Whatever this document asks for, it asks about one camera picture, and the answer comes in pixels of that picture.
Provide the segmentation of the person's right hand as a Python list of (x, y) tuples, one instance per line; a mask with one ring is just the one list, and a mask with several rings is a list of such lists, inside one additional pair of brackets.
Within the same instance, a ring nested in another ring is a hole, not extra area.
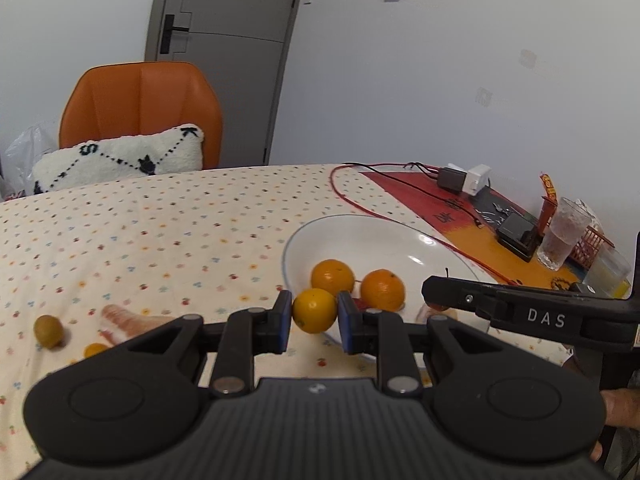
[(639, 389), (602, 390), (601, 396), (606, 409), (605, 425), (617, 429), (608, 466), (620, 468), (639, 448)]

